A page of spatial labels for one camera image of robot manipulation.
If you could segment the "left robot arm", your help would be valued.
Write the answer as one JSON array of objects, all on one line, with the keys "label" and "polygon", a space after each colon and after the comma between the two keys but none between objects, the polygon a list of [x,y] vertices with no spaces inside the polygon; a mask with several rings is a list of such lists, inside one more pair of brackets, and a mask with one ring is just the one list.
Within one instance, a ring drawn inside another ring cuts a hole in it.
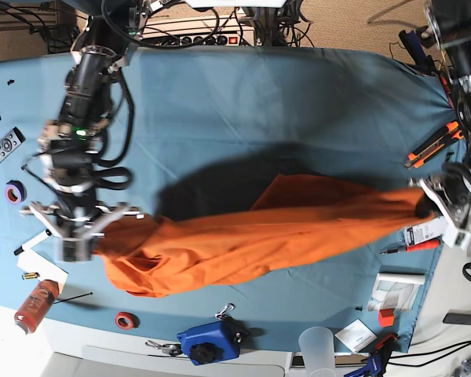
[{"label": "left robot arm", "polygon": [[418,39],[424,46],[435,46],[449,61],[443,69],[445,88],[458,125],[440,131],[438,140],[418,152],[410,165],[414,167],[458,139],[465,142],[466,150],[461,162],[444,163],[440,175],[413,183],[424,192],[422,208],[445,220],[442,241],[467,251],[471,244],[471,1],[428,1],[425,15],[428,27],[418,33]]}]

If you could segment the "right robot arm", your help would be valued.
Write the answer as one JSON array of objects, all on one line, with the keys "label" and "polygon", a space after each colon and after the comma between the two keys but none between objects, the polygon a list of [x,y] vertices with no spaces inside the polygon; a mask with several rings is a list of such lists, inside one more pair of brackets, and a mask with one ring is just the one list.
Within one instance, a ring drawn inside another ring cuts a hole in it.
[{"label": "right robot arm", "polygon": [[[106,1],[101,3],[101,14],[90,17],[72,45],[75,66],[65,79],[59,115],[45,123],[38,138],[38,152],[32,158],[42,164],[39,182],[57,200],[50,206],[32,202],[25,213],[49,230],[61,262],[89,261],[108,225],[139,212],[127,203],[107,206],[97,193],[123,191],[133,182],[133,173],[120,164],[130,147],[135,115],[122,67],[130,62],[132,45],[151,14],[150,1],[126,1],[114,9]],[[127,128],[122,151],[105,159],[108,127],[119,111],[111,99],[113,85],[120,86],[128,108]]]}]

